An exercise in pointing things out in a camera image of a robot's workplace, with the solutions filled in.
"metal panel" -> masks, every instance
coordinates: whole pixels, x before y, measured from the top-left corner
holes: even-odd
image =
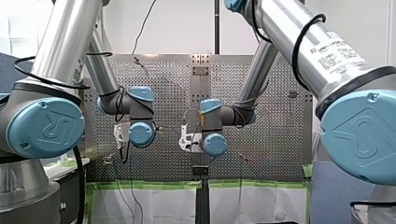
[[[191,155],[179,149],[177,144],[184,111],[188,107],[198,108],[197,100],[202,101],[208,95],[220,98],[226,104],[232,103],[252,57],[206,57],[204,63],[209,61],[210,68],[207,76],[193,75],[193,67],[202,65],[196,60],[193,63],[192,55],[137,57],[144,67],[136,64],[131,55],[112,57],[114,73],[125,87],[148,85],[154,89],[155,121],[165,130],[157,134],[150,147],[133,148],[129,162],[122,165],[112,135],[114,117],[102,115],[95,108],[97,94],[93,92],[91,104],[87,106],[88,110],[92,109],[93,136],[87,136],[86,141],[87,145],[88,141],[95,143],[95,147],[87,149],[88,155],[94,158],[88,179],[191,179]],[[311,100],[310,94],[294,80],[290,66],[284,59],[279,59],[268,89],[259,101],[256,123],[242,130],[224,128],[230,150],[210,164],[210,177],[302,180],[302,165],[309,163],[311,158]],[[189,122],[190,132],[193,132],[196,120],[189,119]],[[114,159],[112,164],[103,165],[103,158],[110,155]]]
[[[250,56],[212,56],[212,97],[231,104],[250,60]],[[258,101],[256,122],[243,129],[223,128],[230,149],[211,163],[210,177],[302,180],[302,165],[311,157],[311,101],[280,57]]]
[[[89,167],[89,180],[111,178],[136,179],[190,179],[191,155],[178,147],[183,113],[190,106],[190,55],[137,56],[117,55],[110,58],[120,85],[150,86],[154,90],[154,111],[157,127],[153,144],[147,148],[131,147],[128,163],[120,162],[113,136],[114,117],[93,110],[93,135],[96,142],[96,160]],[[103,165],[103,157],[113,155],[113,164]]]

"white wall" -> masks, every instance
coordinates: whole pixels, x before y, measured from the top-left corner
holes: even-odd
[[[151,0],[111,0],[104,8],[104,28],[111,48],[131,53]],[[245,19],[220,0],[220,53],[253,54],[257,40]],[[158,0],[135,53],[214,53],[213,0]]]
[[[50,0],[0,0],[0,52],[35,55],[51,9]]]

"vertical metal post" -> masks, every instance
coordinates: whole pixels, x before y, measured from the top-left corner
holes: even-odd
[[[102,1],[57,0],[32,72],[71,83],[80,77]]]
[[[219,0],[215,0],[215,54],[220,54],[220,12]]]

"blue cover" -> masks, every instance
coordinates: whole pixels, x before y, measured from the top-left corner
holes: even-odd
[[[334,102],[321,121],[329,157],[351,175],[396,185],[396,91],[357,91]]]
[[[145,122],[134,123],[129,129],[129,140],[136,147],[148,146],[154,138],[154,131]]]
[[[201,111],[203,114],[209,113],[217,108],[220,108],[222,105],[221,100],[219,99],[207,99],[201,102]]]
[[[20,110],[8,124],[8,146],[24,158],[57,157],[73,148],[84,134],[85,119],[73,102],[49,97]]]
[[[134,86],[128,90],[128,94],[136,99],[153,102],[152,89],[146,86]]]
[[[232,12],[239,12],[247,0],[225,0],[225,6]]]
[[[203,150],[211,157],[218,157],[227,151],[227,142],[223,135],[219,133],[212,133],[205,138]]]

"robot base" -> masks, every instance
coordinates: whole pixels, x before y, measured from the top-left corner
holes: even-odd
[[[50,183],[45,195],[0,207],[2,224],[59,224],[61,223],[61,192],[58,183]]]

